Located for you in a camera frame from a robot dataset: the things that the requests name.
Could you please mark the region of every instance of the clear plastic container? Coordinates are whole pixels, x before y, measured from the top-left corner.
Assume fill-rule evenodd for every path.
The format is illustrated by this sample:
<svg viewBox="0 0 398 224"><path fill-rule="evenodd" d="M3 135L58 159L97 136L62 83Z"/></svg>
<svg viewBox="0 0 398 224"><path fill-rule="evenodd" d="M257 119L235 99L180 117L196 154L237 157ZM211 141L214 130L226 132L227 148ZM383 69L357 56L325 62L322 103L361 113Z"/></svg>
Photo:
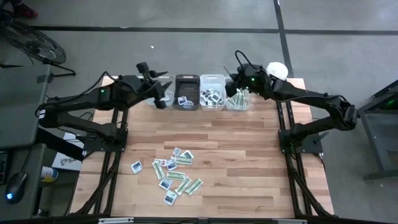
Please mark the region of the clear plastic container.
<svg viewBox="0 0 398 224"><path fill-rule="evenodd" d="M169 100L165 101L166 102L166 107L170 108L173 105L174 102L174 92L175 92L175 75L171 74L165 74L157 78L153 78L153 80L160 81L162 85L172 82L172 84L168 87L168 89L165 92L165 97L168 98ZM145 102L148 105L155 106L154 98L149 98L146 99Z"/></svg>
<svg viewBox="0 0 398 224"><path fill-rule="evenodd" d="M200 106L204 111L221 111L226 102L226 92L225 92L225 76L224 75L201 75L200 76L200 92L205 90L214 89L221 93L222 104L209 106L206 105L204 99L200 98Z"/></svg>
<svg viewBox="0 0 398 224"><path fill-rule="evenodd" d="M228 77L226 79L226 82L231 82L232 79ZM226 99L226 104L225 108L228 111L247 111L251 105L251 94L249 93L249 90L238 90L237 89L237 94L235 94L233 97L227 97Z"/></svg>

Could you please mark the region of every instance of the wooden tabletop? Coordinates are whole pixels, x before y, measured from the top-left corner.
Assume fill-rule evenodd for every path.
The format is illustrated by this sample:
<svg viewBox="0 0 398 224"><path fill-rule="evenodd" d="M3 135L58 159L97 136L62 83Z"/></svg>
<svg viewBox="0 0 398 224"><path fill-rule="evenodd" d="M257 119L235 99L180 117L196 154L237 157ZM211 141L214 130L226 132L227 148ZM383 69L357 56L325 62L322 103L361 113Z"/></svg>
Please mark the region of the wooden tabletop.
<svg viewBox="0 0 398 224"><path fill-rule="evenodd" d="M301 78L288 81L305 88ZM109 83L105 78L103 85ZM312 120L309 106L295 102L292 106L296 122ZM98 123L109 123L111 118L112 111L94 115ZM252 95L246 112L156 110L142 102L129 110L128 129L112 216L294 217L285 157L279 151L274 101ZM152 162L169 159L174 147L190 150L195 156L192 166L179 166L175 171L187 173L192 180L201 178L203 185L191 197L183 193L171 207L163 202L166 191L159 187ZM71 212L81 208L97 187L103 157L103 152L95 152L83 161ZM333 213L322 163L311 154L302 157L308 187ZM144 169L134 175L130 165L136 161L141 161ZM174 180L171 189L179 184ZM302 194L298 194L303 210Z"/></svg>

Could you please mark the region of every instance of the white ball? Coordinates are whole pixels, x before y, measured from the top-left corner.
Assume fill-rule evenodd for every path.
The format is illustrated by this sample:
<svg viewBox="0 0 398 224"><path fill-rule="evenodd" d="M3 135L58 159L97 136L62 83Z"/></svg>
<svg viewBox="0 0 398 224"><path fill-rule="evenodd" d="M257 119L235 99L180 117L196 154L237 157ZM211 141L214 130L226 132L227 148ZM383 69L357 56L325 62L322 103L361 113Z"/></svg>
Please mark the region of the white ball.
<svg viewBox="0 0 398 224"><path fill-rule="evenodd" d="M271 62L266 70L268 75L273 75L281 80L286 80L289 73L287 67L280 62Z"/></svg>

